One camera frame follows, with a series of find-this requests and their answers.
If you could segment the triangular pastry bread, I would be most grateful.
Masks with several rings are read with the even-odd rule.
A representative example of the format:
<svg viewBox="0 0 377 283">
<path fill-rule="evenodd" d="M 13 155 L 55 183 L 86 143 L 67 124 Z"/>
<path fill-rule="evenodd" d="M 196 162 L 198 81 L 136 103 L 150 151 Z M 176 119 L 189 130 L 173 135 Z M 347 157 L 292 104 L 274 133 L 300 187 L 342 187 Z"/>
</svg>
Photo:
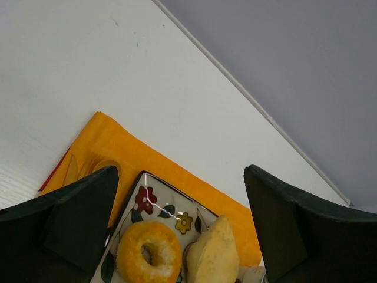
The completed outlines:
<svg viewBox="0 0 377 283">
<path fill-rule="evenodd" d="M 232 225 L 221 215 L 192 244 L 186 256 L 188 282 L 236 281 L 239 254 Z"/>
</svg>

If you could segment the small metal cup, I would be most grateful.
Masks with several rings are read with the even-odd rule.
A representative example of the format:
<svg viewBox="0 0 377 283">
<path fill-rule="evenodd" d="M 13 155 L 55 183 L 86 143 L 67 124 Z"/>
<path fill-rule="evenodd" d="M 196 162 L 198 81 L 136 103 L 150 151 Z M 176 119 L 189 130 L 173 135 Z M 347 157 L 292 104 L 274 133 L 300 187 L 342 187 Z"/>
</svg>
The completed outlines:
<svg viewBox="0 0 377 283">
<path fill-rule="evenodd" d="M 237 283 L 268 283 L 266 269 L 263 266 L 240 266 Z"/>
</svg>

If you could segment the orange plastic spoon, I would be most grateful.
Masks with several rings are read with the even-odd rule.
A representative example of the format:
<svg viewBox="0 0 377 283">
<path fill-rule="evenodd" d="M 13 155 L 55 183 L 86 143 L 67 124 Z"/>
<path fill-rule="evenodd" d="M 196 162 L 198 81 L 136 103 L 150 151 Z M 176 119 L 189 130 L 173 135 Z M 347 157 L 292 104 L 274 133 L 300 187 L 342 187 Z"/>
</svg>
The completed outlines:
<svg viewBox="0 0 377 283">
<path fill-rule="evenodd" d="M 117 171 L 118 171 L 118 176 L 121 177 L 121 174 L 122 174 L 122 169 L 121 169 L 121 166 L 120 164 L 115 161 L 115 160 L 102 160 L 100 162 L 98 162 L 94 167 L 93 167 L 93 170 L 92 172 L 96 172 L 104 167 L 107 167 L 107 166 L 114 166 L 117 168 Z"/>
</svg>

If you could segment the square floral plate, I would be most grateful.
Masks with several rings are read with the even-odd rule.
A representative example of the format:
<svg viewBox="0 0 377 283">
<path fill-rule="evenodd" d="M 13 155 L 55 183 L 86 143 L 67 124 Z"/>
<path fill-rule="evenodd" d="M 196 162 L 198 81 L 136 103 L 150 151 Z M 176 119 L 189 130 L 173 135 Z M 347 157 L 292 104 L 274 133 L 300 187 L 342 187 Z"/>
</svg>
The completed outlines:
<svg viewBox="0 0 377 283">
<path fill-rule="evenodd" d="M 183 263 L 177 282 L 187 282 L 186 256 L 190 246 L 208 230 L 217 215 L 193 198 L 149 172 L 141 172 L 110 227 L 105 251 L 91 282 L 123 282 L 117 271 L 116 254 L 126 229 L 139 221 L 159 221 L 174 231 L 180 241 Z"/>
</svg>

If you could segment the golden bagel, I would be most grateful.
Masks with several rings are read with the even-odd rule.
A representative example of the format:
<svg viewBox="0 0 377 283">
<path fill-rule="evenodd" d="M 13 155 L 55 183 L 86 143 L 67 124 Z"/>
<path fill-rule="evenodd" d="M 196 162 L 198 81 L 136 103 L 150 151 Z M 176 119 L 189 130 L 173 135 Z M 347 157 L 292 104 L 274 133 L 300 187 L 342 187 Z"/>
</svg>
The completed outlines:
<svg viewBox="0 0 377 283">
<path fill-rule="evenodd" d="M 157 221 L 132 224 L 117 249 L 117 269 L 125 282 L 176 282 L 182 265 L 177 235 Z"/>
</svg>

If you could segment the orange plastic fork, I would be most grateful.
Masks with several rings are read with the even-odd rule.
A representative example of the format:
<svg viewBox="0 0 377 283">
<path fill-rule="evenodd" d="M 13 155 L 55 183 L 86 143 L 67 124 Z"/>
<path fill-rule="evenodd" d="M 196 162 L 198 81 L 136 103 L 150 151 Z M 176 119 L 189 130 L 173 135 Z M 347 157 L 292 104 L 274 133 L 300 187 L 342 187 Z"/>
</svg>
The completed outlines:
<svg viewBox="0 0 377 283">
<path fill-rule="evenodd" d="M 72 154 L 62 185 L 67 186 L 69 184 L 76 182 L 77 180 L 82 179 L 87 174 L 88 165 L 88 161 L 85 161 L 81 165 L 81 167 L 79 167 L 77 163 L 77 158 Z"/>
</svg>

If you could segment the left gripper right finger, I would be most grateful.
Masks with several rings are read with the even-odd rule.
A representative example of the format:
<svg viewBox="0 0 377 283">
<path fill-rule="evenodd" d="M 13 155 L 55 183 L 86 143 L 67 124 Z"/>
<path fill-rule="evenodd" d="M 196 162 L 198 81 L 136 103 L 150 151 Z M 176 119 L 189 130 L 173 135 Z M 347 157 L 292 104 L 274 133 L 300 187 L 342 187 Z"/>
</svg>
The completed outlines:
<svg viewBox="0 0 377 283">
<path fill-rule="evenodd" d="M 269 282 L 375 282 L 376 215 L 244 170 Z"/>
</svg>

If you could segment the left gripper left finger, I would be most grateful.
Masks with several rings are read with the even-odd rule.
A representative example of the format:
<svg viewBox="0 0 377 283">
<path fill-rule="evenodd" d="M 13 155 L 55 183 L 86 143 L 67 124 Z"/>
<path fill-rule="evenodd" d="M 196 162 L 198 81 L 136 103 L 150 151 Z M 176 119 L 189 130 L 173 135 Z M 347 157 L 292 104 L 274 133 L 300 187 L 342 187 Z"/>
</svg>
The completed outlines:
<svg viewBox="0 0 377 283">
<path fill-rule="evenodd" d="M 90 282 L 102 258 L 118 186 L 106 166 L 1 210 L 1 282 Z"/>
</svg>

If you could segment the orange cartoon placemat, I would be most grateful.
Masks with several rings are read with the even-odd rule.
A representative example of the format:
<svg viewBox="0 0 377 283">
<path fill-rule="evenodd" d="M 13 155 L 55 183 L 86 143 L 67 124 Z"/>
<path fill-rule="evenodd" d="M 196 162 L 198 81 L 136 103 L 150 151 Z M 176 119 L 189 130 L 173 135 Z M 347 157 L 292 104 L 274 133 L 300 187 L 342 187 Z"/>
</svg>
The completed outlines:
<svg viewBox="0 0 377 283">
<path fill-rule="evenodd" d="M 44 195 L 63 186 L 73 157 L 78 169 L 85 169 L 87 174 L 103 160 L 114 160 L 120 165 L 119 186 L 109 226 L 113 226 L 120 215 L 133 181 L 145 170 L 176 187 L 215 214 L 226 215 L 232 223 L 241 265 L 260 264 L 262 253 L 250 208 L 236 202 L 150 148 L 113 118 L 99 111 L 92 116 L 41 186 L 38 195 Z"/>
</svg>

